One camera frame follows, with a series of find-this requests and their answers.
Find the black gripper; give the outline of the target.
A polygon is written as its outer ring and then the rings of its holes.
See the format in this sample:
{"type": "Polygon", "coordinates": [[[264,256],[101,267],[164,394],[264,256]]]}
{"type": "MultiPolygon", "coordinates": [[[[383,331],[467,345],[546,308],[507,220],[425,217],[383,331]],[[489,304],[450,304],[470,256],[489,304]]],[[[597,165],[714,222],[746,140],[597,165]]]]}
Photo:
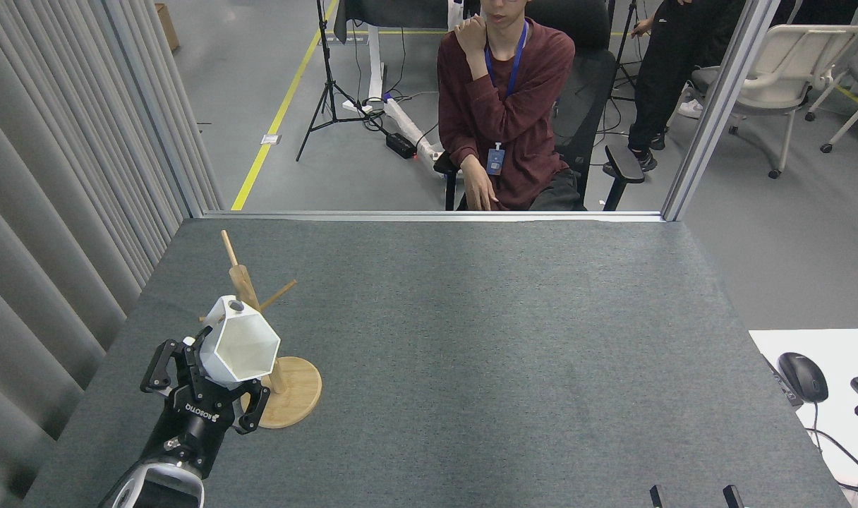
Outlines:
{"type": "Polygon", "coordinates": [[[211,331],[212,326],[204,326],[194,337],[161,343],[140,382],[144,393],[167,394],[149,437],[149,459],[181,461],[185,469],[203,480],[210,475],[226,431],[235,420],[240,435],[257,430],[271,395],[271,389],[258,378],[229,388],[205,378],[200,350],[211,331]],[[173,389],[167,373],[170,359],[175,360],[179,382],[173,389]],[[236,419],[234,402],[242,395],[248,395],[248,402],[236,419]]]}

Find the person's right hand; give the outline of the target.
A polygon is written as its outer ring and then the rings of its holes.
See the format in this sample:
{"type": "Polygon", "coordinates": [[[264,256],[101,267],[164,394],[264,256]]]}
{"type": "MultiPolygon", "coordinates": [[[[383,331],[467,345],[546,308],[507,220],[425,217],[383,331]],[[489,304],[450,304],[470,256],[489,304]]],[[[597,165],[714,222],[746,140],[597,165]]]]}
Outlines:
{"type": "Polygon", "coordinates": [[[483,164],[473,154],[461,162],[464,174],[465,198],[470,211],[494,211],[499,202],[483,164]]]}

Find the person's left hand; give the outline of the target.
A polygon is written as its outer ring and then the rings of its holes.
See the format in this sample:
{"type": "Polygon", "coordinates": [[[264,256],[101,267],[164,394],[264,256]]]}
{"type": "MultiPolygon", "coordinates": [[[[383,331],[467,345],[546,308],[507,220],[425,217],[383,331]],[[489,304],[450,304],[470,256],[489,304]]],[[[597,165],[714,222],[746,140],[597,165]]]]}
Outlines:
{"type": "Polygon", "coordinates": [[[486,23],[483,16],[474,14],[454,27],[454,35],[467,58],[483,55],[487,43],[486,23]]]}

